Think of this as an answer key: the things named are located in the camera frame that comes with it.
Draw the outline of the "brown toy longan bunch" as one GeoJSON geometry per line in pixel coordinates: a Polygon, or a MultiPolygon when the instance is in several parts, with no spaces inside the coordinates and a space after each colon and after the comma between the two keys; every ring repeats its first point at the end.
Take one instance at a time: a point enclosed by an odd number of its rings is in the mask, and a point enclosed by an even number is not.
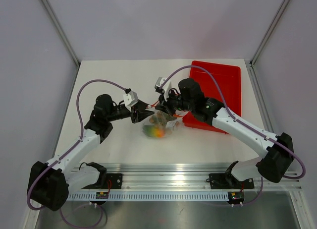
{"type": "Polygon", "coordinates": [[[148,121],[143,125],[143,127],[145,125],[152,125],[164,129],[164,137],[166,137],[171,135],[180,126],[180,121],[177,117],[158,111],[148,118],[148,121]]]}

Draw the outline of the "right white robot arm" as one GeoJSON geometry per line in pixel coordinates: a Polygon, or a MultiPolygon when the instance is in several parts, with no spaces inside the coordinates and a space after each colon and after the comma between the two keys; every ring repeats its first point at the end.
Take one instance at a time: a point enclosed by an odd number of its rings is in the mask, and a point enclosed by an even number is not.
{"type": "Polygon", "coordinates": [[[170,81],[160,77],[155,91],[160,94],[156,110],[174,115],[176,111],[191,113],[196,120],[234,136],[258,157],[247,161],[235,161],[221,174],[219,185],[234,188],[254,177],[279,183],[294,160],[292,138],[286,134],[276,135],[260,129],[225,107],[224,103],[205,97],[199,83],[192,78],[179,82],[179,91],[171,87],[170,81]]]}

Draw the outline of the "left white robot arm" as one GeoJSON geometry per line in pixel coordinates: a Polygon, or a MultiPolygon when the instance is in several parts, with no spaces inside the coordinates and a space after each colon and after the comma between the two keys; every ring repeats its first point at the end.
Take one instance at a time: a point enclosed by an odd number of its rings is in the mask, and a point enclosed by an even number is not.
{"type": "Polygon", "coordinates": [[[106,185],[107,169],[102,165],[91,162],[76,172],[73,168],[109,136],[113,121],[130,118],[132,123],[139,123],[154,114],[135,92],[125,94],[124,98],[124,102],[117,105],[108,94],[98,96],[89,121],[81,125],[81,133],[73,145],[45,163],[37,161],[33,164],[27,188],[30,209],[37,209],[31,204],[35,201],[57,211],[70,194],[86,186],[102,188],[106,185]]]}

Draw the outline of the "green orange toy mango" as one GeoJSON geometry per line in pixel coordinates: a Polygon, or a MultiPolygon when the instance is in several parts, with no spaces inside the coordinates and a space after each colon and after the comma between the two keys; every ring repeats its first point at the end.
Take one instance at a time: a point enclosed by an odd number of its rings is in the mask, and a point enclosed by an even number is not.
{"type": "Polygon", "coordinates": [[[162,138],[165,136],[164,129],[152,125],[145,125],[143,127],[143,132],[146,136],[151,138],[162,138]]]}

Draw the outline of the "clear orange zip top bag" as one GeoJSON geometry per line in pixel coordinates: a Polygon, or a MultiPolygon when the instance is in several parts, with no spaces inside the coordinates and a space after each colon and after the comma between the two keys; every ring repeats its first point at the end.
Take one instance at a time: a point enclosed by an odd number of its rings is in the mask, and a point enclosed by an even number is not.
{"type": "Polygon", "coordinates": [[[142,125],[142,133],[149,138],[164,138],[169,137],[183,123],[183,117],[187,114],[184,111],[176,111],[173,116],[170,116],[162,111],[156,110],[155,107],[159,104],[156,101],[152,105],[148,105],[149,110],[155,113],[147,117],[142,125]]]}

